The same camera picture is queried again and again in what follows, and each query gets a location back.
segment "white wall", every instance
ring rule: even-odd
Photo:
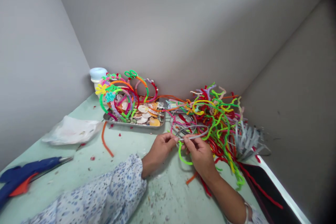
[[[93,91],[61,0],[0,0],[0,170]]]
[[[186,97],[213,81],[242,93],[319,0],[62,1],[90,67]]]
[[[265,128],[264,160],[311,220],[334,188],[336,23],[322,1],[243,94],[245,117]]]

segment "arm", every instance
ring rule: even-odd
[[[234,224],[244,224],[246,220],[249,223],[267,223],[266,220],[260,219],[256,213],[257,222],[254,222],[254,211],[249,205],[245,205],[244,199],[237,193],[218,173],[212,156],[210,146],[201,138],[189,140],[184,136],[187,153],[191,154],[194,167],[208,185],[219,206],[226,216],[227,220]]]
[[[145,178],[165,161],[176,141],[172,134],[158,135],[142,160],[137,155],[129,156],[114,171],[63,193],[41,213],[23,223],[126,224],[146,191]]]

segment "blue floral shirt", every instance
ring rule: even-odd
[[[131,155],[114,171],[63,193],[22,224],[126,224],[146,190],[147,182],[141,173],[141,159]],[[252,210],[253,220],[249,224],[267,223],[253,207]]]

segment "bottle cap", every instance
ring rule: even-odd
[[[107,70],[105,68],[92,68],[90,69],[91,79],[100,80],[102,77],[105,77]]]

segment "black object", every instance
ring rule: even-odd
[[[283,206],[280,209],[274,205],[269,199],[267,199],[262,192],[253,184],[247,174],[243,171],[244,177],[250,186],[255,198],[257,199],[259,206],[264,213],[269,224],[301,224],[300,220],[297,218],[295,213],[286,203],[281,193],[274,185],[272,180],[269,178],[267,173],[259,166],[243,164],[243,167],[248,171],[248,173],[255,179],[255,181],[260,185],[260,187]]]

